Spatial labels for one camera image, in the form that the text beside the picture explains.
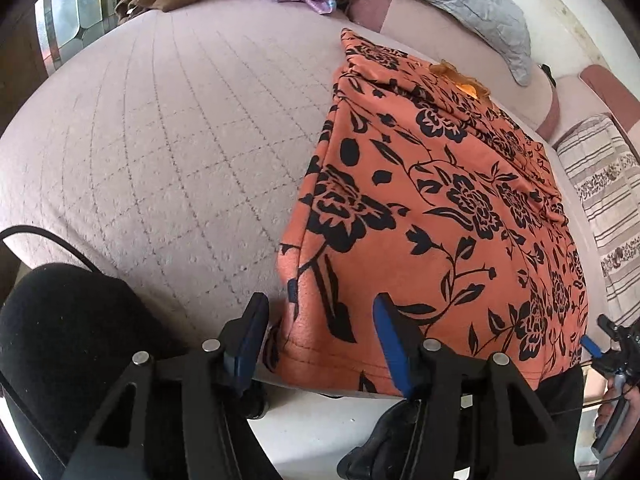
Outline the person right hand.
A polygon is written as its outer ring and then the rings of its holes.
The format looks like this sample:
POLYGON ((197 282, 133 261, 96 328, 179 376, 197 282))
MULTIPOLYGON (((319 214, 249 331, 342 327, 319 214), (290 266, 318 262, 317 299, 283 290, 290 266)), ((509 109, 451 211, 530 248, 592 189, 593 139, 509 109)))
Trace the person right hand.
MULTIPOLYGON (((628 403, 628 411, 623 422, 620 424, 620 428, 618 428, 617 434, 612 437, 611 442, 612 447, 618 450, 620 450, 628 440, 639 421, 639 388, 637 386, 631 387, 630 385, 624 385, 623 392, 624 398, 628 403)), ((596 434, 600 434, 611 419, 618 404, 618 401, 614 401, 616 396, 618 396, 618 390, 615 388, 614 378, 608 378, 608 388, 603 397, 603 402, 598 408, 597 418, 594 421, 596 434)))

